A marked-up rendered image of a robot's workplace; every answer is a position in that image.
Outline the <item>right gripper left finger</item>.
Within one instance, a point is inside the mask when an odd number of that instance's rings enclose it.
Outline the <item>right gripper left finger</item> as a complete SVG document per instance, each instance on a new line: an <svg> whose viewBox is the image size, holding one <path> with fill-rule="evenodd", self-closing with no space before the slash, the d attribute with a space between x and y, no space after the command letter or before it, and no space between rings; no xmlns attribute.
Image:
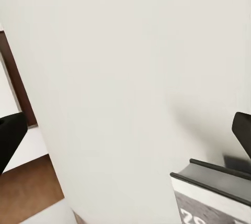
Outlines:
<svg viewBox="0 0 251 224"><path fill-rule="evenodd" d="M0 118L0 174L28 131L23 112Z"/></svg>

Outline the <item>hardback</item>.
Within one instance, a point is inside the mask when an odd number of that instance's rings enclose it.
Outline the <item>hardback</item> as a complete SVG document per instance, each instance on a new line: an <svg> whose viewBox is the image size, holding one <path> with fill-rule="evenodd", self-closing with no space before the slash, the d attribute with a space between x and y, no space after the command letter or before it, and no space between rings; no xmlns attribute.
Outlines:
<svg viewBox="0 0 251 224"><path fill-rule="evenodd" d="M251 174L189 162L170 173L182 224L251 224Z"/></svg>

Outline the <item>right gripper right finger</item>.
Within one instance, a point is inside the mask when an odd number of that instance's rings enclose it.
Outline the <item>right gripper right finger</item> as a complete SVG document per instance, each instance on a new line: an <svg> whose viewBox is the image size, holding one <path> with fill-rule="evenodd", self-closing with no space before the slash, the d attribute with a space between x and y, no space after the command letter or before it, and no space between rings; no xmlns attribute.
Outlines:
<svg viewBox="0 0 251 224"><path fill-rule="evenodd" d="M236 112L231 130L251 159L251 115Z"/></svg>

